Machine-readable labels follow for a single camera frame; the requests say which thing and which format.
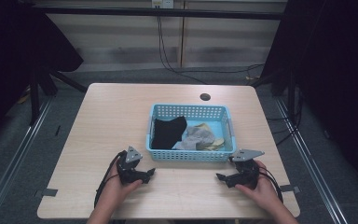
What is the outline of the black curtain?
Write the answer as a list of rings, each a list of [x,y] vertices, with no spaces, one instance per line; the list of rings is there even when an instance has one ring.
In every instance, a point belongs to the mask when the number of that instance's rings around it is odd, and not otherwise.
[[[262,77],[295,82],[358,172],[358,0],[287,0]]]
[[[43,12],[17,0],[0,0],[0,126],[36,68],[75,71],[83,59]]]

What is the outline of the black metal stand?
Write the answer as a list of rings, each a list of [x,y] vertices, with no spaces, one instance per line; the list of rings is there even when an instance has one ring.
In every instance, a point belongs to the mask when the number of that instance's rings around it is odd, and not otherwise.
[[[32,108],[30,121],[31,126],[36,123],[41,115],[39,109],[39,89],[42,89],[47,96],[54,96],[58,92],[58,88],[53,82],[54,77],[80,92],[86,92],[88,90],[87,87],[72,80],[63,73],[53,70],[52,68],[48,68],[46,66],[37,66],[33,68],[30,75],[30,96]]]

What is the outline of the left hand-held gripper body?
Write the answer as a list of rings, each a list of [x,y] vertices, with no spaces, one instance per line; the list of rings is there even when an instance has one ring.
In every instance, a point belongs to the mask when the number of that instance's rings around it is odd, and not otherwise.
[[[123,151],[117,162],[117,171],[122,184],[130,184],[136,180],[141,180],[144,176],[149,176],[146,172],[136,170],[136,166],[142,158],[143,155],[132,146]]]

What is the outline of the grey tape strip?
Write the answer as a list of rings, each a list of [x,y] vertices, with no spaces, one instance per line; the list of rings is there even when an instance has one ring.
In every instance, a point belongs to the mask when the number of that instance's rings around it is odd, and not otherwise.
[[[292,186],[292,185],[283,185],[283,186],[280,186],[280,189],[282,192],[292,191],[294,194],[297,194],[300,192],[300,188],[298,186]]]
[[[37,198],[43,198],[44,196],[55,197],[57,192],[56,189],[39,189],[35,192],[34,196]]]

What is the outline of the white wall socket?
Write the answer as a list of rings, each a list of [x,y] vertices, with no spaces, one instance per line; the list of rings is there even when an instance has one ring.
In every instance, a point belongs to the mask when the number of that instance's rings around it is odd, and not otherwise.
[[[173,9],[174,1],[173,0],[151,0],[152,8],[165,8]]]

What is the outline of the person's right hand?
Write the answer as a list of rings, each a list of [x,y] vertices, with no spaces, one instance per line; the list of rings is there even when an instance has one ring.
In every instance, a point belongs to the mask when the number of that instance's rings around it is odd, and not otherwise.
[[[259,166],[259,171],[261,172],[257,178],[256,187],[254,189],[249,189],[244,185],[237,184],[235,188],[265,210],[278,208],[282,205],[282,202],[271,181],[266,177],[267,168],[261,161],[256,161],[256,164]]]

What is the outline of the grey sock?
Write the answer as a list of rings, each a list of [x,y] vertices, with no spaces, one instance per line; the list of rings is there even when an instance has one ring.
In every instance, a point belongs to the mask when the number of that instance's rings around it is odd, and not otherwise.
[[[188,126],[186,136],[174,145],[175,149],[197,150],[211,146],[215,141],[215,136],[211,129],[205,124]]]

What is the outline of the light blue plastic basket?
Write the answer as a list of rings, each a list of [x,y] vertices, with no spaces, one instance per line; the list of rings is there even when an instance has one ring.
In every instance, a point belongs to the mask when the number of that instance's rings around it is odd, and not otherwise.
[[[155,119],[172,120],[184,117],[188,126],[206,123],[214,135],[225,143],[218,150],[152,149]],[[225,162],[236,151],[236,140],[228,109],[223,105],[172,105],[151,106],[146,132],[146,149],[154,161],[207,161]]]

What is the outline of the black sock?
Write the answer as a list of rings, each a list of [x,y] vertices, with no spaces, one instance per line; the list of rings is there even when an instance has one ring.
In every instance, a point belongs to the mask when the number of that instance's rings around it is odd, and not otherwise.
[[[186,130],[187,122],[184,117],[172,120],[155,119],[154,137],[152,139],[152,149],[172,149],[177,142],[182,140],[182,135]]]

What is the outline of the pale yellow sock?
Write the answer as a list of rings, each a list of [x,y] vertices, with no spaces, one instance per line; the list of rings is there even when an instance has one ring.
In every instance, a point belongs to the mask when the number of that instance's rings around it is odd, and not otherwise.
[[[206,123],[195,126],[195,136],[197,150],[218,150],[225,143],[223,138],[218,138],[214,135],[212,129]]]

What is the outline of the person's left hand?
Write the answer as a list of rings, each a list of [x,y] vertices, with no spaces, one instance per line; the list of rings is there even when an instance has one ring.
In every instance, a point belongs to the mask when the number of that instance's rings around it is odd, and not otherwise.
[[[105,180],[105,186],[100,197],[100,202],[104,202],[108,205],[120,205],[142,184],[142,180],[136,180],[130,184],[122,184],[117,171],[117,166],[114,164]]]

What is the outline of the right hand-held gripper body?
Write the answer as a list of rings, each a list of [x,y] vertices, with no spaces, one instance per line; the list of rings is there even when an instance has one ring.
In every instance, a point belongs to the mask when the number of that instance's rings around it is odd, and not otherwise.
[[[227,186],[233,188],[240,184],[254,189],[259,177],[259,166],[255,162],[255,158],[264,154],[264,151],[251,149],[240,149],[235,152],[229,160],[235,164],[238,172],[227,178]]]

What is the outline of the black horizontal bar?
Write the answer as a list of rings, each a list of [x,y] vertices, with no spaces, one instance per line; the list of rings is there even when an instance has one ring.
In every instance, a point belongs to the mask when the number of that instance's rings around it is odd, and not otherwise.
[[[285,18],[278,12],[222,11],[198,9],[159,9],[137,7],[72,7],[35,5],[34,10],[48,14],[81,14],[81,15],[112,15],[112,16],[149,16],[179,18],[217,18],[245,20],[273,20]]]

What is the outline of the metal floor rail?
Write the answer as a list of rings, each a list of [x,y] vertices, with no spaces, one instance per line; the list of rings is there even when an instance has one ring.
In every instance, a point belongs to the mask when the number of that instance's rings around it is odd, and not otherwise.
[[[301,132],[297,126],[289,119],[289,109],[285,105],[283,99],[278,97],[276,99],[276,105],[280,111],[280,114],[285,122],[287,129],[289,130],[289,136],[293,139],[299,154],[305,163],[312,182],[315,184],[324,205],[335,224],[349,224],[345,218],[344,213],[337,202],[332,190],[328,187],[315,159],[313,158],[308,145],[302,137]]]
[[[3,176],[0,179],[0,206],[3,200],[6,198],[7,193],[12,185],[12,182],[20,169],[22,162],[24,161],[28,151],[33,144],[33,141],[45,120],[46,115],[48,114],[51,102],[53,101],[54,97],[49,96],[45,102],[39,107],[39,118],[34,122],[33,125],[27,128],[27,132],[21,140],[20,145],[17,148],[16,153],[14,154],[13,158],[11,159],[8,167],[6,168]]]

